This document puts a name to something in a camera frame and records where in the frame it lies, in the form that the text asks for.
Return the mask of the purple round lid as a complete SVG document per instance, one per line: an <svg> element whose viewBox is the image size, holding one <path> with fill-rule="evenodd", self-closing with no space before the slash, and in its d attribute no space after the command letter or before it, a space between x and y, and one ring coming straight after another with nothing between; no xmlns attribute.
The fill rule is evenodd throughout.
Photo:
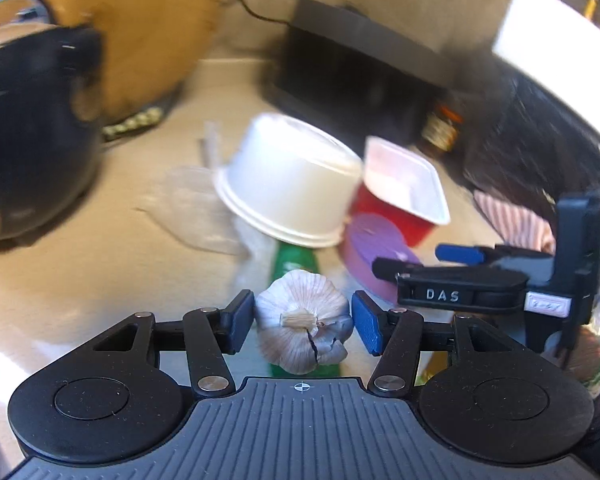
<svg viewBox="0 0 600 480"><path fill-rule="evenodd" d="M398 228L379 214L356 214L344 231L338 248L348 272L369 294L396 303L396 284L376 278L372 265L376 258L420 264L419 258L405 244Z"/></svg>

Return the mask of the red foil tray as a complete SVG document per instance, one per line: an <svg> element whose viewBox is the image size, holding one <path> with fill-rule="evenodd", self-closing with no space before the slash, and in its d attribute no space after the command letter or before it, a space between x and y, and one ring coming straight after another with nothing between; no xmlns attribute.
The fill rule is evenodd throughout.
<svg viewBox="0 0 600 480"><path fill-rule="evenodd" d="M411 247L451 221L434 165L379 136L365 140L363 180L350 214L378 214L393 223Z"/></svg>

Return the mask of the garlic bulb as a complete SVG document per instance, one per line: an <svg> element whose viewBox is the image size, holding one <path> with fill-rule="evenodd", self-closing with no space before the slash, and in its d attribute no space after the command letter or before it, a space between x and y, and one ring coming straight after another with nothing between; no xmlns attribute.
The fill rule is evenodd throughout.
<svg viewBox="0 0 600 480"><path fill-rule="evenodd" d="M257 296L254 318L263 356L289 374L306 375L348 356L349 300L322 274L287 272Z"/></svg>

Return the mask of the green snack wrapper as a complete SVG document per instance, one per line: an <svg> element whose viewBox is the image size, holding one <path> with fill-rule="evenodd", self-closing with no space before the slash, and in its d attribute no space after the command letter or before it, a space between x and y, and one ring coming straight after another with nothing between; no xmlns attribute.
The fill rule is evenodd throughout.
<svg viewBox="0 0 600 480"><path fill-rule="evenodd" d="M273 259L271 282L282 278L293 270L303 270L311 273L320 272L314 251L311 248L278 242ZM317 367L304 374L304 378L334 378L341 375L339 364L317 365Z"/></svg>

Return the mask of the white plastic bowl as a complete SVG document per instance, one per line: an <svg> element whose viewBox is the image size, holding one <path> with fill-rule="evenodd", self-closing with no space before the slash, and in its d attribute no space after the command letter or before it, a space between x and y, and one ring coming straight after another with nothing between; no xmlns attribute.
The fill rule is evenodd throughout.
<svg viewBox="0 0 600 480"><path fill-rule="evenodd" d="M214 172L230 211L260 232L309 248L339 244L363 162L325 131L278 113L250 122L238 152Z"/></svg>

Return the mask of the pink striped cloth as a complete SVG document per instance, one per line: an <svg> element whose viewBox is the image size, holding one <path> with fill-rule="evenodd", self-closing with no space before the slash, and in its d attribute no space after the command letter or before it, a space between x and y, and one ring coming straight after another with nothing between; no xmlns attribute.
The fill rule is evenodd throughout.
<svg viewBox="0 0 600 480"><path fill-rule="evenodd" d="M492 228L509 246L554 255L556 238L550 224L523 206L475 191L474 203Z"/></svg>

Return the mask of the black glossy bag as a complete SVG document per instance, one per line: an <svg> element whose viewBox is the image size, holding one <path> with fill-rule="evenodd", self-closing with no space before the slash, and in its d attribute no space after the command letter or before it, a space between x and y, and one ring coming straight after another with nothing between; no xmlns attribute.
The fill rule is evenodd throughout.
<svg viewBox="0 0 600 480"><path fill-rule="evenodd" d="M485 50L466 58L463 174L553 226L568 193L600 193L600 135L518 70Z"/></svg>

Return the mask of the glass sauce jar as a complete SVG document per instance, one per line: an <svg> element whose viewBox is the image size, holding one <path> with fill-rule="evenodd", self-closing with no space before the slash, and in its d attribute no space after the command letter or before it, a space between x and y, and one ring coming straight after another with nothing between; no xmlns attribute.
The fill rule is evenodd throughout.
<svg viewBox="0 0 600 480"><path fill-rule="evenodd" d="M439 156L452 153L464 117L445 104L437 103L427 116L420 134L422 149Z"/></svg>

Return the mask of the clear plastic bag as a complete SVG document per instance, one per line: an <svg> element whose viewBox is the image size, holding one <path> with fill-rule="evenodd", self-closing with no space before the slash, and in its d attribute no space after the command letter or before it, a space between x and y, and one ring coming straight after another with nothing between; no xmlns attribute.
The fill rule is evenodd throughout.
<svg viewBox="0 0 600 480"><path fill-rule="evenodd" d="M199 140L202 164L178 166L151 183L137 209L187 247L243 256L247 253L235 228L234 214L215 191L220 166L220 125L204 124Z"/></svg>

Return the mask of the black rectangular appliance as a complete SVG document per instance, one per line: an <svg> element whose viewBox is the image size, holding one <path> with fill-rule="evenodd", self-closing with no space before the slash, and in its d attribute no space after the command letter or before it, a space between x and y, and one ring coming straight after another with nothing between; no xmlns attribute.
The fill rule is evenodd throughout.
<svg viewBox="0 0 600 480"><path fill-rule="evenodd" d="M265 97L361 154L369 136L414 143L455 75L442 54L350 6L298 0Z"/></svg>

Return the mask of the green white woven cloth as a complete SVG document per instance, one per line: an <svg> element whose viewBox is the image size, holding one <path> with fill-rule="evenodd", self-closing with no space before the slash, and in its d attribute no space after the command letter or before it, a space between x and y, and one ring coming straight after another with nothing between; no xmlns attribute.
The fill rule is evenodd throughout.
<svg viewBox="0 0 600 480"><path fill-rule="evenodd" d="M164 109L151 106L126 118L123 122L102 128L102 140L114 142L125 136L145 131L160 124L164 117Z"/></svg>

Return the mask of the navy and gold rice cooker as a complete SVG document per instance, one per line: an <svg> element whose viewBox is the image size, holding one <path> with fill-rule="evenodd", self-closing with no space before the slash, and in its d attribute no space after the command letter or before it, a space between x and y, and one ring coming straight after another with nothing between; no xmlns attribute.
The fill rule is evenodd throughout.
<svg viewBox="0 0 600 480"><path fill-rule="evenodd" d="M0 25L0 242L71 208L102 148L102 35L78 0L28 3Z"/></svg>

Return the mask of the round wooden cutting board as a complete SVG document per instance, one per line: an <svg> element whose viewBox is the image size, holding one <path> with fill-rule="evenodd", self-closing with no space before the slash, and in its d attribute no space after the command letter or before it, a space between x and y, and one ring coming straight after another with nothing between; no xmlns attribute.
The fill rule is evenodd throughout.
<svg viewBox="0 0 600 480"><path fill-rule="evenodd" d="M78 0L104 37L104 115L137 113L186 79L206 54L220 0Z"/></svg>

